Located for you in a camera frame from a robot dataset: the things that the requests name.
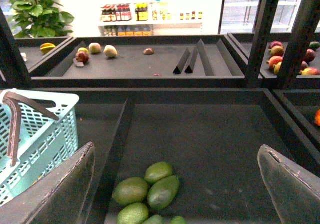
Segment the potted plant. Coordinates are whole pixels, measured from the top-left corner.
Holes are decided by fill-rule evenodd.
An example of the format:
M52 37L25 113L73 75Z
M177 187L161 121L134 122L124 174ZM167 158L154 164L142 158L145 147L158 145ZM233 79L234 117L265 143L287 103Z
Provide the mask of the potted plant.
M21 28L15 38L63 37L73 32L66 27L74 21L74 16L60 11L57 6L63 6L56 0L11 0L10 3L14 16L8 22L15 21L13 28Z

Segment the light blue basket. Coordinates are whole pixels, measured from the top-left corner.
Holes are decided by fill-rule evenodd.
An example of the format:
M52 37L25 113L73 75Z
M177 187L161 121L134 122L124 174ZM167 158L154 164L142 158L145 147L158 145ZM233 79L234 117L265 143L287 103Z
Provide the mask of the light blue basket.
M33 108L20 103L22 111L17 163L11 167L7 157L11 110L0 105L0 207L18 196L39 178L71 157L79 148L75 94L16 90L29 99L53 101L47 108L59 117L52 120Z

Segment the black display tray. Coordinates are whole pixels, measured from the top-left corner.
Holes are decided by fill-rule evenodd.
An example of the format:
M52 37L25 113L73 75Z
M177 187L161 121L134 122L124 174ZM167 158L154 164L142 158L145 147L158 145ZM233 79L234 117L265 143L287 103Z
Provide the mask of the black display tray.
M239 57L243 58L248 64L250 52L252 49L252 41L254 34L251 33L229 33L228 37L233 41L240 53ZM283 43L283 47L286 50L290 33L271 33L268 39L268 44L265 49L263 63L260 69L260 73L263 77L262 87L264 88L277 88L278 80L273 71L269 70L267 61L270 59L269 44L273 41L279 41ZM315 33L313 41L320 41L320 33ZM309 65L310 67L320 69L320 52L316 53L316 58ZM320 88L320 76L301 76L298 75L295 83L293 84L295 89L318 89Z
M200 40L204 43L203 51L199 47ZM102 51L106 45L115 46L119 57L109 59L103 53L90 55L88 65L75 67L73 63L78 49L88 48L90 43L101 44ZM186 49L191 57L196 47L198 55L194 72L185 73L187 62L181 74L174 74ZM153 48L155 54L144 55L146 48ZM245 76L240 66L246 64L237 64L233 52L229 38L224 35L81 37L65 44L51 55L50 63L43 63L30 73L36 88L244 87Z
M56 52L65 43L71 40L72 37L52 37L52 38L17 38L16 43L19 46L19 51L25 53L27 62L25 63L28 70L42 63L48 56ZM40 51L40 46L45 43L52 43L56 47L49 51L47 54L43 54Z
M114 184L143 177L155 162L171 163L182 183L175 201L160 213L182 215L189 224L281 223L260 175L262 145L320 176L319 152L266 89L38 91L79 95L77 119L87 120L78 128L80 140L99 146L96 167L104 170L88 224L115 223L120 208L111 200ZM115 118L106 123L115 104L123 109L110 146L106 132L114 130Z
M316 112L320 110L320 90L275 90L274 94L320 150L320 127L314 124Z

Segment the shopping basket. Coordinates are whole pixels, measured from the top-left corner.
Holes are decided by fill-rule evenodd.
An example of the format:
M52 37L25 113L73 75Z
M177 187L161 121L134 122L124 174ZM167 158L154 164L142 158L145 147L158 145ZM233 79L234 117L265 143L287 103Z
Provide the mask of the shopping basket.
M12 98L12 102L16 102L21 109L18 148L14 161L14 155L10 156L10 150L13 150L10 146L13 138L10 136L10 128L14 129L12 121L17 114L4 101L11 100L7 96L30 101L25 103L32 103L32 100L55 103L55 107L43 108L33 101L34 105L31 107L32 105ZM77 95L66 93L12 89L0 94L0 207L77 151L79 145L75 105L78 101Z

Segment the basket handle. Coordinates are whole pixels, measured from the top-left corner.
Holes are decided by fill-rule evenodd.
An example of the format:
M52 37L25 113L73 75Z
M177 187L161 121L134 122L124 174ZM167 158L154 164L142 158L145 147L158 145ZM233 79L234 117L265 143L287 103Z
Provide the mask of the basket handle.
M11 158L11 166L14 167L17 163L17 158L18 158L21 120L22 120L22 111L19 106L19 103L28 105L29 107L35 109L36 111L38 111L39 113L43 114L44 116L50 119L58 121L59 117L56 116L53 112L47 110L44 106L35 102L34 100L31 100L17 93L14 93L11 90L0 91L0 103L8 105L11 110L11 121L10 121L7 156Z

